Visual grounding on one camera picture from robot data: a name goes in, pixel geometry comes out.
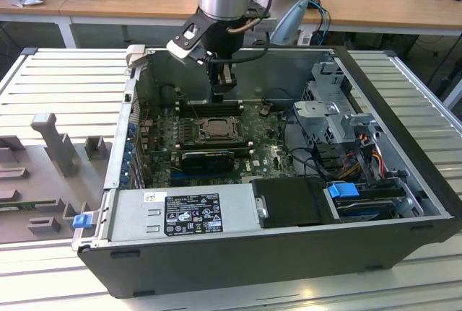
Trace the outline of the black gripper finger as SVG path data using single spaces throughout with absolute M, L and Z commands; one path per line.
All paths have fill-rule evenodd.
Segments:
M 226 63 L 221 73 L 221 93 L 232 91 L 237 85 L 237 79 L 232 72 L 232 64 Z
M 210 61 L 207 64 L 207 74 L 211 86 L 210 101 L 213 103 L 223 102 L 223 95 L 218 91 L 219 78 L 223 74 L 224 66 L 221 63 Z

